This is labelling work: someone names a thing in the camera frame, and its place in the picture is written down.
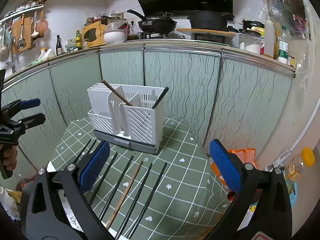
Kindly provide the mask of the person's left hand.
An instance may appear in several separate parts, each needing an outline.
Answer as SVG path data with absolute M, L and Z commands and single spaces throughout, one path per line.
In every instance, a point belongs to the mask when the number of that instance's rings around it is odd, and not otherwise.
M 17 166 L 17 145 L 1 144 L 1 163 L 8 171 L 13 171 Z

